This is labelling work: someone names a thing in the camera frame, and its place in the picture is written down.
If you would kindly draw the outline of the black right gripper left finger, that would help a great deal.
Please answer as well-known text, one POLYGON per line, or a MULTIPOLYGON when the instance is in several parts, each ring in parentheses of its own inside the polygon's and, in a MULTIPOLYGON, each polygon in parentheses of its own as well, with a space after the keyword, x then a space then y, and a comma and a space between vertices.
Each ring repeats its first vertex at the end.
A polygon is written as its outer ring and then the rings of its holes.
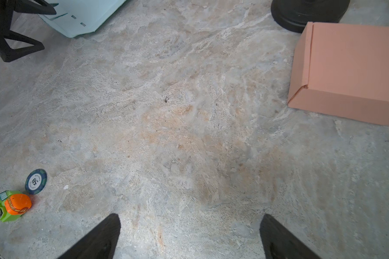
POLYGON ((121 232, 118 214, 110 214, 59 259, 112 259, 121 232))

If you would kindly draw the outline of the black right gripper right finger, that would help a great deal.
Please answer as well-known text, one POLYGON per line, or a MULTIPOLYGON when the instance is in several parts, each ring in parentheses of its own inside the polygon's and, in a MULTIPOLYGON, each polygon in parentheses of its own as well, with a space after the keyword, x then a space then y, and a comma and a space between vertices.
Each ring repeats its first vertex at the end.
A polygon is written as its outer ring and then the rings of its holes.
POLYGON ((320 259, 270 214, 260 223, 260 238, 266 259, 320 259))

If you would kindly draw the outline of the light blue cardboard box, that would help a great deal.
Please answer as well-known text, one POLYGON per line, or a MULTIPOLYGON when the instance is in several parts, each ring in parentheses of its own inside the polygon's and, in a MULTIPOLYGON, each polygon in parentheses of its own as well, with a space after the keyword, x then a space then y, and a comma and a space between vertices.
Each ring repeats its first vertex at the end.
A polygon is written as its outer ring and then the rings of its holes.
POLYGON ((126 0, 60 0, 55 15, 40 15, 53 29, 68 38, 95 32, 126 0))

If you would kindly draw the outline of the pink paper box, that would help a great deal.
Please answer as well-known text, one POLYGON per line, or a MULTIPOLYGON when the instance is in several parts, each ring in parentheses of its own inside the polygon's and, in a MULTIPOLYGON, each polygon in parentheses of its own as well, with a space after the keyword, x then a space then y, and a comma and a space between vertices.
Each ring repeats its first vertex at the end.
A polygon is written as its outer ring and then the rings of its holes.
POLYGON ((295 48, 287 104, 389 126, 389 27, 308 23, 295 48))

